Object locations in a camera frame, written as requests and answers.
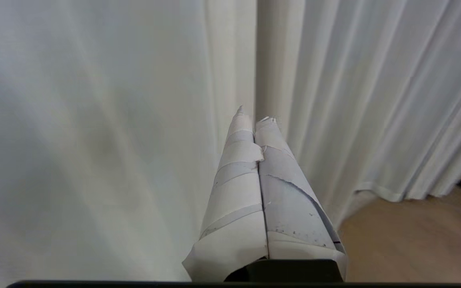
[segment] white paper wrap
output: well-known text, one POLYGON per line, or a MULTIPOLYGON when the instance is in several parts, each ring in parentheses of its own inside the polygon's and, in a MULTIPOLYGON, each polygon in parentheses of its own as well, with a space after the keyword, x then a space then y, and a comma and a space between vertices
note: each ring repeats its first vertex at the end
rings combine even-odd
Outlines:
POLYGON ((227 133, 200 239, 183 261, 193 281, 223 281, 268 255, 253 124, 240 107, 227 133))
POLYGON ((274 118, 257 122, 259 177, 270 259, 332 259, 346 278, 347 256, 274 118))

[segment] white curtain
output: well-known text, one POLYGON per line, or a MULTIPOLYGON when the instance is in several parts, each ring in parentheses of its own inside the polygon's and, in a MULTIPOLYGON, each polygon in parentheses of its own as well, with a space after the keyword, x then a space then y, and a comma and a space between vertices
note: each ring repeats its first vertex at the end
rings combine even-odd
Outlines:
POLYGON ((259 0, 257 117, 275 115, 334 225, 358 191, 461 176, 461 1, 259 0))
POLYGON ((0 287, 189 280, 255 7, 0 2, 0 287))
POLYGON ((0 1, 0 287, 187 280, 240 104, 336 225, 355 191, 444 195, 461 1, 0 1))

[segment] tape strip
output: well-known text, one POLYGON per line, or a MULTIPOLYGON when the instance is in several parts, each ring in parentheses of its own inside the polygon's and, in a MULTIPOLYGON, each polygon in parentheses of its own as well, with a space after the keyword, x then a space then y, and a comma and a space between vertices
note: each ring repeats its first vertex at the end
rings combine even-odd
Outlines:
POLYGON ((257 162, 264 160, 262 149, 255 143, 238 141, 230 144, 223 150, 218 171, 233 162, 257 162))
POLYGON ((250 116, 234 116, 232 122, 230 123, 226 139, 228 139, 232 134, 236 133, 237 131, 249 131, 250 133, 254 133, 254 127, 252 126, 252 120, 250 119, 250 116))
POLYGON ((202 230, 236 210, 262 204, 260 191, 259 176, 253 173, 241 175, 214 188, 202 221, 202 230))
POLYGON ((238 141, 254 142, 254 135, 252 132, 246 130, 237 131, 236 133, 233 133, 231 136, 229 136, 229 138, 227 138, 227 142, 225 142, 223 149, 238 141))
POLYGON ((247 207, 243 207, 238 209, 232 213, 221 217, 220 219, 216 220, 213 224, 209 225, 200 235, 200 239, 206 237, 207 235, 211 234, 214 231, 217 231, 232 222, 245 217, 246 215, 252 214, 254 212, 262 211, 262 204, 255 204, 247 207))
POLYGON ((267 120, 265 122, 258 122, 258 124, 261 124, 261 128, 256 131, 256 144, 259 146, 270 146, 295 159, 295 156, 291 152, 291 149, 289 149, 289 146, 282 137, 282 133, 280 133, 280 130, 275 122, 267 120))
POLYGON ((221 186, 227 183, 227 181, 247 173, 257 174, 257 162, 234 162, 225 165, 216 173, 212 188, 214 190, 217 186, 221 186))

